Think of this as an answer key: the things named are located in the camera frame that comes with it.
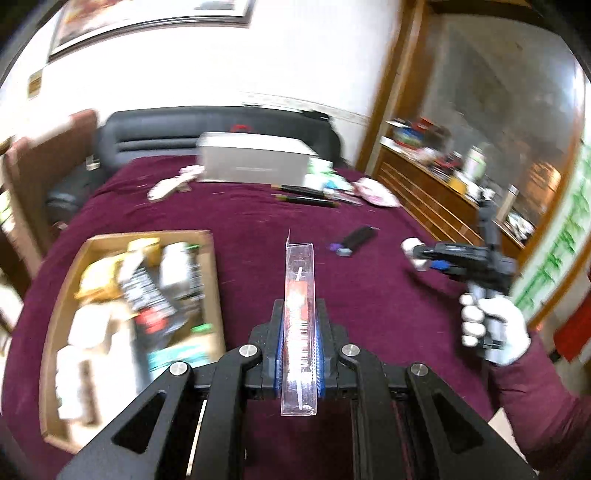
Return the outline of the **white gloved right hand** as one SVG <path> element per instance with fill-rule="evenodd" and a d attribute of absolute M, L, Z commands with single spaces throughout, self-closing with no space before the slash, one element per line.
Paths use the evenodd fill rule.
<path fill-rule="evenodd" d="M 521 310 L 509 297 L 495 295 L 477 300 L 465 293 L 460 297 L 460 304 L 464 347 L 483 349 L 485 337 L 491 335 L 490 326 L 499 326 L 501 345 L 486 350 L 484 359 L 495 366 L 506 367 L 525 355 L 532 340 Z"/>

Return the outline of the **maroon sleeved right forearm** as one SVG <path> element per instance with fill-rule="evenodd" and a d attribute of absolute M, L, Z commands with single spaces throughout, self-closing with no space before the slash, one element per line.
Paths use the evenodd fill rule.
<path fill-rule="evenodd" d="M 498 401 L 518 447 L 541 479 L 590 477 L 590 398 L 561 382 L 541 340 L 508 366 L 493 366 Z"/>

